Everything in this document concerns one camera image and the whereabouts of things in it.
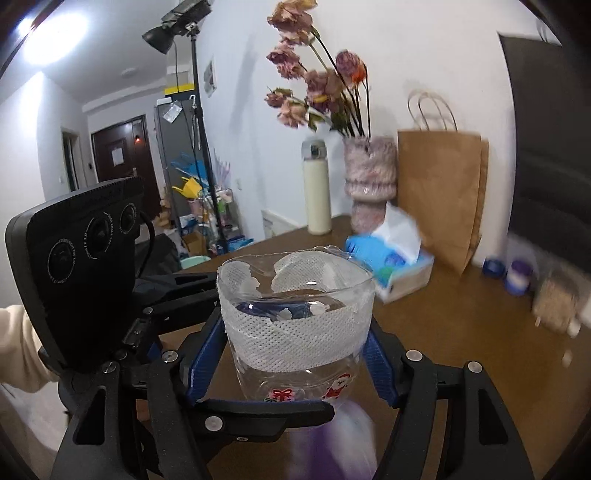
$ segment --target brown wooden door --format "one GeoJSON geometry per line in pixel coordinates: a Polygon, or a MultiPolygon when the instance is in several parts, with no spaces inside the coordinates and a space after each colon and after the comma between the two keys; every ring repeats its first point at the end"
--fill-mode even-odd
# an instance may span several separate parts
{"type": "Polygon", "coordinates": [[[162,210],[160,193],[154,174],[145,116],[92,134],[92,148],[99,181],[141,177],[144,181],[142,208],[151,219],[158,216],[162,210]]]}

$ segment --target white tissue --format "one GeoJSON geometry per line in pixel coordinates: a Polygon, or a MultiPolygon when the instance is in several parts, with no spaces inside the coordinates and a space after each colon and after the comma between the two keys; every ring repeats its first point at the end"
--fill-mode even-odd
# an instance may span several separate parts
{"type": "Polygon", "coordinates": [[[381,226],[372,233],[383,240],[385,245],[395,250],[406,260],[407,264],[415,264],[421,251],[421,236],[417,224],[403,210],[386,204],[386,218],[381,226]]]}

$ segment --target light stand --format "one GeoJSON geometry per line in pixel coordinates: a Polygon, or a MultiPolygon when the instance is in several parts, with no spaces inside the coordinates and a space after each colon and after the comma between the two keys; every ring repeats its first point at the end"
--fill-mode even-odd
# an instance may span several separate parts
{"type": "MultiPolygon", "coordinates": [[[[212,198],[213,214],[217,222],[217,236],[222,244],[223,253],[228,253],[228,241],[223,232],[222,218],[218,209],[216,183],[213,177],[212,158],[209,152],[209,145],[207,143],[207,135],[205,133],[205,123],[203,122],[203,107],[201,106],[201,93],[199,91],[199,73],[197,71],[197,34],[199,28],[197,23],[204,19],[211,13],[211,6],[206,0],[184,0],[179,6],[175,7],[168,14],[163,16],[162,25],[147,31],[142,35],[143,39],[160,53],[168,53],[173,45],[174,37],[179,35],[182,37],[189,36],[191,38],[191,62],[193,63],[193,83],[194,83],[194,114],[197,117],[197,129],[195,131],[195,122],[193,127],[193,143],[197,141],[199,135],[199,142],[202,146],[203,163],[205,165],[205,172],[207,175],[207,182],[209,183],[209,193],[212,198]]],[[[197,155],[195,148],[193,148],[193,155],[195,157],[195,166],[199,172],[199,165],[197,165],[197,155]]]]}

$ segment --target sleeve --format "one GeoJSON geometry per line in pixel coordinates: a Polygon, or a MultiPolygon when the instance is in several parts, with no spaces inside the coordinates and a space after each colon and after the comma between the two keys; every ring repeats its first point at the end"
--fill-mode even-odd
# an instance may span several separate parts
{"type": "Polygon", "coordinates": [[[0,309],[0,383],[36,392],[57,381],[39,358],[41,341],[22,306],[0,309]]]}

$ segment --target camera lens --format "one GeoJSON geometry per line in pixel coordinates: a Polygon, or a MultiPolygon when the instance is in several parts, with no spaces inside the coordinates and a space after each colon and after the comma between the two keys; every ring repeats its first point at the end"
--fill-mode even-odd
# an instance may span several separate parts
{"type": "Polygon", "coordinates": [[[56,283],[65,282],[74,270],[74,261],[76,254],[74,248],[68,241],[60,241],[56,243],[47,260],[47,271],[51,280],[56,283]]]}
{"type": "Polygon", "coordinates": [[[136,216],[137,214],[134,205],[128,205],[123,209],[119,220],[119,228],[121,228],[123,233],[129,233],[131,231],[135,225],[136,216]]]}
{"type": "Polygon", "coordinates": [[[91,257],[105,252],[111,242],[111,223],[107,217],[92,220],[86,231],[86,250],[91,257]]]}

